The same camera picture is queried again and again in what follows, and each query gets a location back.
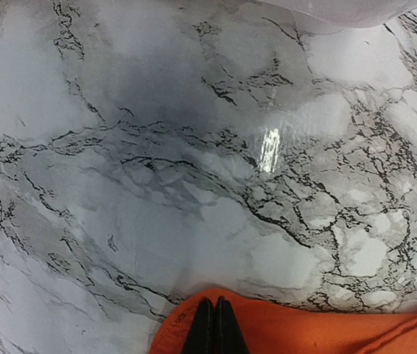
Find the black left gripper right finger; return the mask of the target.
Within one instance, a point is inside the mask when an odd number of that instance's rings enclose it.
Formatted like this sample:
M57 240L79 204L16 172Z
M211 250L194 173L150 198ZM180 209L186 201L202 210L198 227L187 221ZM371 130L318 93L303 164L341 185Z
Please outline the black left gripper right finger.
M215 353L248 354L249 349L231 302L221 296L215 313Z

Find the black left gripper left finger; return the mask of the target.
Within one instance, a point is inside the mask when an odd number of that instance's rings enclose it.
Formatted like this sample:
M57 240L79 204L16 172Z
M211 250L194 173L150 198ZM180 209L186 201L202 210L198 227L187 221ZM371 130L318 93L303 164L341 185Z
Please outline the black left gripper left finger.
M189 327L182 354L212 354L214 352L215 309L210 299L202 299Z

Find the orange garment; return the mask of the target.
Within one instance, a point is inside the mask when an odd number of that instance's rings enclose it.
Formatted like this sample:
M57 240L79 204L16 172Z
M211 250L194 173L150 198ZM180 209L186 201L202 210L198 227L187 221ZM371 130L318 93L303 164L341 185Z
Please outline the orange garment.
M212 288L171 312L151 353L181 353L199 302L231 302L249 353L417 353L417 313L313 313Z

